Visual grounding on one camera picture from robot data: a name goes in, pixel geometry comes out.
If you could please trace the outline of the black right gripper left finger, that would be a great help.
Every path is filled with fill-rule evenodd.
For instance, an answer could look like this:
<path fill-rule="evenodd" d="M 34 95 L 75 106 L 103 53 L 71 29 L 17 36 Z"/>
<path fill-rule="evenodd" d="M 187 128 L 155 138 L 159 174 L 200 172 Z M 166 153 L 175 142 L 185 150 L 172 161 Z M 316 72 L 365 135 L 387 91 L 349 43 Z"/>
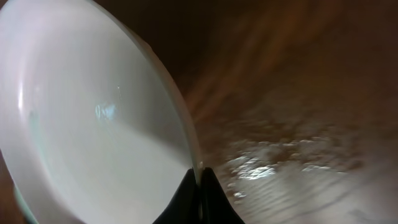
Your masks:
<path fill-rule="evenodd" d="M 170 203 L 153 224 L 199 224 L 199 189 L 193 169 L 186 172 Z"/>

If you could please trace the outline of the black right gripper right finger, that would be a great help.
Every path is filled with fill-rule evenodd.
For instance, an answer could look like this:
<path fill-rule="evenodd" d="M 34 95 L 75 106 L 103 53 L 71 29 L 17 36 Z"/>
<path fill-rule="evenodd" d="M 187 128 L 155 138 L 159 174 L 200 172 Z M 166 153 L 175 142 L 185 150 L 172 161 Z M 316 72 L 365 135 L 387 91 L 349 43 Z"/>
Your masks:
<path fill-rule="evenodd" d="M 213 169 L 204 168 L 200 184 L 204 224 L 244 224 L 231 206 Z"/>

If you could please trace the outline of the white plate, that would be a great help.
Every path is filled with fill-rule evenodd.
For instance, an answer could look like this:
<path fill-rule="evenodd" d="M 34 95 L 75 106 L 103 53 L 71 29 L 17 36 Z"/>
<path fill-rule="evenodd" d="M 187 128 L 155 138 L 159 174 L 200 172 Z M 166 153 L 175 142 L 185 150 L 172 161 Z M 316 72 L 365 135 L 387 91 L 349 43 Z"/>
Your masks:
<path fill-rule="evenodd" d="M 94 1 L 2 7 L 1 152 L 29 223 L 153 223 L 201 169 L 169 72 Z"/>

